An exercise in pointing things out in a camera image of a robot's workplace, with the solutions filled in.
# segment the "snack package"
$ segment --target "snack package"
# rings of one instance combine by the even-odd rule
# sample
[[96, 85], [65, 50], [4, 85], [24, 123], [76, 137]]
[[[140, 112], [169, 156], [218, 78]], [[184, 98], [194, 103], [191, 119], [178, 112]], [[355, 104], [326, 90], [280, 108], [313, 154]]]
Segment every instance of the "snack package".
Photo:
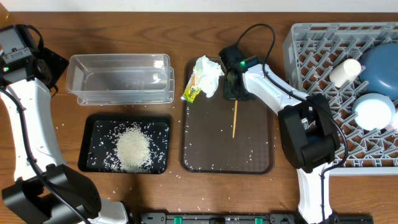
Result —
[[218, 78], [222, 75], [220, 64], [206, 56], [198, 58], [181, 99], [193, 103], [200, 91], [205, 92], [206, 97], [212, 97], [218, 88]]

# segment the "dish rack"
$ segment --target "dish rack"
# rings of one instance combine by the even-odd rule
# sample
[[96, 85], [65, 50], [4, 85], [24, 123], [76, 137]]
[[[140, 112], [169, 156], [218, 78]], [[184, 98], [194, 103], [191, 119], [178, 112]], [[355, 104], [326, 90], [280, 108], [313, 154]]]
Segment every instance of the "dish rack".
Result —
[[[294, 24], [284, 40], [287, 82], [310, 95], [327, 97], [333, 117], [347, 138], [349, 157], [330, 175], [398, 174], [398, 134], [394, 130], [363, 130], [354, 121], [357, 114], [351, 113], [354, 101], [366, 94], [368, 82], [357, 78], [336, 88], [328, 77], [344, 60], [359, 60], [365, 51], [387, 43], [398, 43], [396, 22]], [[334, 163], [343, 155], [341, 144]]]

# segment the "wooden table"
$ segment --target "wooden table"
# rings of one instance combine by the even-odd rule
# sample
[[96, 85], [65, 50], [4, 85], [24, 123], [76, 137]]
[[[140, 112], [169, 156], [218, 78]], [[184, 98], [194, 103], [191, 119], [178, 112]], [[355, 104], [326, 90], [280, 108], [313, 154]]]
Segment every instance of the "wooden table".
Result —
[[[327, 13], [16, 13], [8, 24], [32, 24], [42, 33], [45, 46], [65, 58], [75, 54], [165, 53], [175, 69], [175, 100], [170, 105], [80, 106], [75, 95], [60, 92], [52, 100], [52, 119], [60, 149], [71, 168], [77, 160], [85, 120], [90, 114], [113, 111], [124, 114], [169, 114], [172, 132], [168, 167], [161, 175], [84, 173], [99, 193], [111, 200], [124, 200], [137, 212], [164, 210], [170, 213], [270, 213], [294, 211], [299, 202], [296, 170], [280, 146], [275, 122], [275, 167], [269, 175], [192, 174], [178, 163], [186, 63], [202, 55], [217, 57], [250, 25], [270, 24], [277, 41], [269, 64], [283, 76], [282, 42], [298, 22], [398, 21], [398, 14]], [[271, 42], [268, 30], [255, 29], [241, 42], [246, 55], [264, 56]], [[15, 152], [11, 125], [0, 106], [0, 188], [14, 183]], [[332, 177], [330, 200], [338, 213], [371, 214], [376, 223], [392, 223], [398, 209], [397, 177]], [[0, 203], [1, 223], [22, 221]]]

